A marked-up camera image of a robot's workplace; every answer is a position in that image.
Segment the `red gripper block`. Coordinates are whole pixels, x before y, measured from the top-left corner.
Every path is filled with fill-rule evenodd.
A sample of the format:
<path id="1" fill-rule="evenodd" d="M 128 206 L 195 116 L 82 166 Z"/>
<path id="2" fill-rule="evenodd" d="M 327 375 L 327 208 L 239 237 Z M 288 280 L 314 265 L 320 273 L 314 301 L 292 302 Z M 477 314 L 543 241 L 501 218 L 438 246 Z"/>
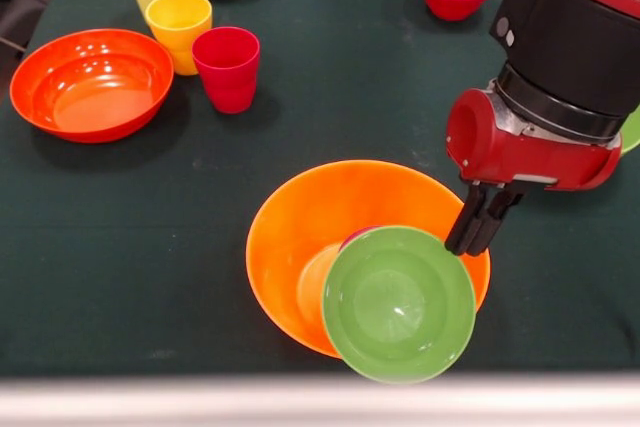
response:
<path id="1" fill-rule="evenodd" d="M 620 135 L 603 144 L 572 140 L 520 118 L 493 91 L 463 92 L 449 114 L 446 151 L 461 177 L 473 182 L 445 240 L 446 249 L 454 255 L 468 249 L 472 256 L 486 250 L 509 209 L 525 195 L 521 181 L 548 190 L 590 190 L 612 175 L 621 149 Z M 507 184 L 486 208 L 481 182 Z"/>

